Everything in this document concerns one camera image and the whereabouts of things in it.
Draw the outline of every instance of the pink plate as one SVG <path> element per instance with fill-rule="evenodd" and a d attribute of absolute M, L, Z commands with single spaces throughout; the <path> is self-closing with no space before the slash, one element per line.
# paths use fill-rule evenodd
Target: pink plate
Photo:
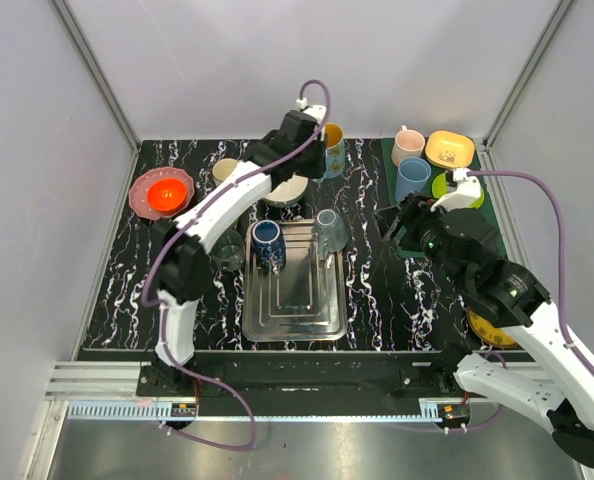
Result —
<path fill-rule="evenodd" d="M 174 212 L 166 214 L 158 212 L 152 208 L 148 204 L 148 200 L 146 198 L 148 195 L 148 189 L 155 182 L 164 178 L 176 178 L 177 180 L 181 180 L 184 185 L 186 185 L 186 191 L 188 192 L 186 195 L 186 200 L 181 205 L 181 207 L 179 207 L 179 209 Z M 174 167 L 154 168 L 153 170 L 147 171 L 141 177 L 135 180 L 133 186 L 130 187 L 130 190 L 128 191 L 128 205 L 130 205 L 130 208 L 132 208 L 133 211 L 141 218 L 145 218 L 146 220 L 159 220 L 160 218 L 174 217 L 175 215 L 178 215 L 186 210 L 188 205 L 190 205 L 190 201 L 194 195 L 195 182 L 193 181 L 193 177 L 188 175 L 184 170 Z"/>

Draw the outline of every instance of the green mat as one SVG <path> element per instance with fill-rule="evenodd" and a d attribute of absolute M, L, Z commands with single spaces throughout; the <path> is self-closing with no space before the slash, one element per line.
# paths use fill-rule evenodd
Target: green mat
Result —
<path fill-rule="evenodd" d="M 384 170 L 386 171 L 386 183 L 388 184 L 388 195 L 390 196 L 390 204 L 391 205 L 397 205 L 397 201 L 395 200 L 395 184 L 397 183 L 397 167 L 395 167 L 395 165 L 393 165 L 393 162 L 390 160 L 390 154 L 393 150 L 394 143 L 395 143 L 394 138 L 383 138 L 381 141 L 381 154 L 382 154 L 382 158 L 384 161 Z M 426 154 L 423 153 L 421 157 L 423 159 L 426 159 Z M 444 170 L 443 168 L 435 167 L 432 164 L 430 165 L 430 168 L 431 168 L 430 178 L 426 182 L 426 185 L 424 185 L 424 189 L 421 191 L 421 193 L 423 195 L 432 197 L 433 194 L 431 192 L 431 186 L 433 184 L 433 180 L 435 179 L 435 177 L 437 177 L 437 175 L 444 173 L 446 170 Z M 481 164 L 479 163 L 479 158 L 477 157 L 476 153 L 475 153 L 475 156 L 473 157 L 473 163 L 470 164 L 469 168 L 471 170 L 480 170 L 481 169 Z M 484 216 L 484 218 L 486 219 L 487 222 L 489 222 L 492 225 L 494 225 L 495 227 L 497 227 L 497 231 L 499 232 L 499 223 L 497 222 L 497 217 L 495 216 L 495 210 L 493 209 L 493 203 L 490 200 L 490 195 L 488 195 L 488 189 L 486 188 L 485 180 L 481 181 L 481 186 L 484 189 L 485 197 L 484 197 L 483 205 L 481 207 L 479 207 L 479 211 L 482 213 L 482 215 Z M 404 234 L 403 231 L 401 233 L 399 233 L 397 236 L 397 239 L 401 238 L 401 236 L 403 234 Z M 506 247 L 504 246 L 504 241 L 501 238 L 501 232 L 499 232 L 497 242 L 499 245 L 499 253 L 501 253 L 502 255 L 506 255 Z M 424 256 L 423 253 L 409 252 L 409 251 L 402 250 L 401 248 L 399 249 L 398 253 L 399 253 L 399 256 L 403 257 L 403 258 L 419 258 L 419 257 Z"/>

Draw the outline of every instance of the white wall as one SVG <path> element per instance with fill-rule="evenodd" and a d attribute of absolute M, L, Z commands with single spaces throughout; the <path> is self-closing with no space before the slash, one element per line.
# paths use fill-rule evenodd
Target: white wall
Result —
<path fill-rule="evenodd" d="M 140 138 L 245 138 L 313 77 L 348 136 L 483 136 L 557 1 L 68 3 Z"/>
<path fill-rule="evenodd" d="M 493 146 L 559 198 L 567 223 L 571 326 L 594 350 L 594 0 L 577 2 Z M 556 225 L 545 197 L 506 181 L 534 272 L 556 292 Z"/>
<path fill-rule="evenodd" d="M 0 1 L 0 479 L 72 353 L 129 162 L 48 1 Z"/>

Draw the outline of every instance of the yellow plate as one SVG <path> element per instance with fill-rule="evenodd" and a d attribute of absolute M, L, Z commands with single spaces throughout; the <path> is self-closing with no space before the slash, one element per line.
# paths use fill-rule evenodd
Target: yellow plate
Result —
<path fill-rule="evenodd" d="M 497 348 L 515 348 L 517 342 L 501 328 L 496 328 L 491 323 L 480 315 L 477 315 L 470 308 L 467 310 L 468 323 L 473 329 L 473 332 L 485 343 Z"/>
<path fill-rule="evenodd" d="M 446 184 L 445 173 L 440 173 L 435 177 L 435 180 L 433 180 L 433 184 L 431 186 L 431 190 L 433 192 L 433 197 L 435 198 L 441 198 L 448 193 L 448 185 Z M 479 191 L 479 198 L 471 203 L 468 208 L 479 208 L 484 204 L 484 189 L 480 186 Z"/>
<path fill-rule="evenodd" d="M 470 138 L 444 130 L 433 133 L 426 145 L 426 158 L 441 168 L 467 167 L 474 154 L 475 144 Z"/>

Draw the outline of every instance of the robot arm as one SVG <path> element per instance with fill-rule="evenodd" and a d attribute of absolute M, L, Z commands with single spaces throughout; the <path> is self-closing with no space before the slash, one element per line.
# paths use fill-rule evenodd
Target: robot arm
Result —
<path fill-rule="evenodd" d="M 155 347 L 157 356 L 172 366 L 164 350 L 162 337 L 172 357 L 180 364 L 194 354 L 195 315 L 199 299 L 212 278 L 210 251 L 220 235 L 251 205 L 270 193 L 293 174 L 320 178 L 325 171 L 326 137 L 313 141 L 291 161 L 268 173 L 254 172 L 295 150 L 315 132 L 324 119 L 326 108 L 308 105 L 305 98 L 297 101 L 299 110 L 288 112 L 278 130 L 272 130 L 262 140 L 251 142 L 233 173 L 198 205 L 172 222 L 154 225 L 155 251 L 175 232 L 194 221 L 179 241 L 164 257 L 155 285 L 160 304 L 160 319 L 166 313 L 165 335 L 160 332 Z"/>
<path fill-rule="evenodd" d="M 477 210 L 463 208 L 473 201 L 476 179 L 459 170 L 449 201 L 410 194 L 400 205 L 376 212 L 378 228 L 385 239 L 405 228 L 400 247 L 423 251 L 466 304 L 519 343 L 554 384 L 539 385 L 460 347 L 442 352 L 435 369 L 463 390 L 530 418 L 568 455 L 594 468 L 594 376 L 566 344 L 557 306 L 543 285 L 526 268 L 501 257 L 496 229 Z M 594 355 L 571 335 L 594 366 Z"/>

